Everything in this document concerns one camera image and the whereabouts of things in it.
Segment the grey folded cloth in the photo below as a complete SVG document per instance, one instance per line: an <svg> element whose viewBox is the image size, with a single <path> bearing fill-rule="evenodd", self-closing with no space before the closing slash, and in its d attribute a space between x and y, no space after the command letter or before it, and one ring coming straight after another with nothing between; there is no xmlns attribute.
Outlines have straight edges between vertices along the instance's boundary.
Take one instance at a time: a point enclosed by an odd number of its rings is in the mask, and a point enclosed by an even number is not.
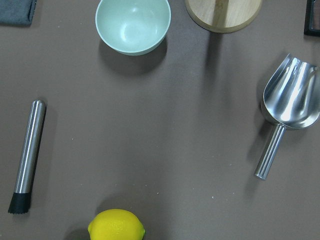
<svg viewBox="0 0 320 240"><path fill-rule="evenodd" d="M0 23L30 26L36 9L36 0L1 0Z"/></svg>

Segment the steel ice scoop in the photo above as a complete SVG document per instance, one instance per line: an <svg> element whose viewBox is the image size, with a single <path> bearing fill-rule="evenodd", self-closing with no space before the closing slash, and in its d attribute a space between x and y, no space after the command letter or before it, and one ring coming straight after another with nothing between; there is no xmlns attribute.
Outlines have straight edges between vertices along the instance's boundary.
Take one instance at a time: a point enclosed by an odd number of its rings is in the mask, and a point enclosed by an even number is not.
<svg viewBox="0 0 320 240"><path fill-rule="evenodd" d="M288 54L267 82L261 103L274 125L254 175L266 180L286 130L308 128L320 117L320 69Z"/></svg>

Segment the wooden cup tree stand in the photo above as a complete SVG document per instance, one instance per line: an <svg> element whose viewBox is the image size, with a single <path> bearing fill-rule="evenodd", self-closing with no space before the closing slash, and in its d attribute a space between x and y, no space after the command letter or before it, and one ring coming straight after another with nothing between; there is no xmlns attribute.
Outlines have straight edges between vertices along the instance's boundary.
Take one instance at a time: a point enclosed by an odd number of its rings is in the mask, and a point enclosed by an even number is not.
<svg viewBox="0 0 320 240"><path fill-rule="evenodd" d="M248 26L258 15L262 0L186 0L189 16L215 33L232 33Z"/></svg>

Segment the mint green bowl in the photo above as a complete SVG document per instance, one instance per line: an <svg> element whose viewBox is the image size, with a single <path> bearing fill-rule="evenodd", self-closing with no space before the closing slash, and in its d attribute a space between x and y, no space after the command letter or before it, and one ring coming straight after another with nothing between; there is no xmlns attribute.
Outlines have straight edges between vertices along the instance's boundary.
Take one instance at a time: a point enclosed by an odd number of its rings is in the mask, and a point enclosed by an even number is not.
<svg viewBox="0 0 320 240"><path fill-rule="evenodd" d="M95 27L100 39L113 50L141 56L162 43L171 18L167 0L101 0Z"/></svg>

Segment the steel muddler black tip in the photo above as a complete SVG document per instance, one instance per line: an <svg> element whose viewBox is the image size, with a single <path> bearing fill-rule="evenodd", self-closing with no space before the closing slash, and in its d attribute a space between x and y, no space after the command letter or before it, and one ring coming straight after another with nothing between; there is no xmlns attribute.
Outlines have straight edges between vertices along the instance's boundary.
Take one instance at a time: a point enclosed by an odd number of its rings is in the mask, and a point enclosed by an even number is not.
<svg viewBox="0 0 320 240"><path fill-rule="evenodd" d="M30 107L14 191L8 208L10 214L25 214L31 207L32 190L37 167L47 106L34 100Z"/></svg>

